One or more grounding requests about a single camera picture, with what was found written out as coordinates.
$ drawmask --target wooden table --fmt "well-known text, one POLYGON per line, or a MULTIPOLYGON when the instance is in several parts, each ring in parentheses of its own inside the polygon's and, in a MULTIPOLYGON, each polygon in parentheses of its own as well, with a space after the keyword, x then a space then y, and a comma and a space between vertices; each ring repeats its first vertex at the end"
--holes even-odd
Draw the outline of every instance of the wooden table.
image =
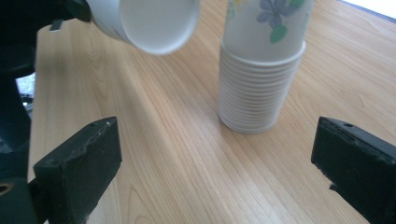
POLYGON ((249 135, 218 117, 227 3, 202 0, 193 37, 166 56, 80 21, 41 30, 30 163, 117 116, 123 162, 91 223, 365 223, 310 156, 319 116, 396 145, 396 24, 316 1, 276 126, 249 135))

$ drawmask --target stack of paper cups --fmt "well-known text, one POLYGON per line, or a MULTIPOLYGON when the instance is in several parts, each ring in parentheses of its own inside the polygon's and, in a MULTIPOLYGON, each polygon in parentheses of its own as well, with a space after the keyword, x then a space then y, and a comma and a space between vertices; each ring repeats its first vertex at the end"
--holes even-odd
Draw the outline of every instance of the stack of paper cups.
POLYGON ((230 0, 219 56, 219 116, 240 133, 277 120, 304 54, 313 0, 230 0))

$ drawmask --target chair leg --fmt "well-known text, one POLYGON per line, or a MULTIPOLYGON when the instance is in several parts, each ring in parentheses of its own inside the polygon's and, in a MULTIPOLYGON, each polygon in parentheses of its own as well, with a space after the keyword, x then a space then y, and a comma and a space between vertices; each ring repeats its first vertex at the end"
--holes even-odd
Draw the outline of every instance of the chair leg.
POLYGON ((0 81, 0 136, 12 150, 29 141, 31 120, 18 91, 15 79, 0 81))

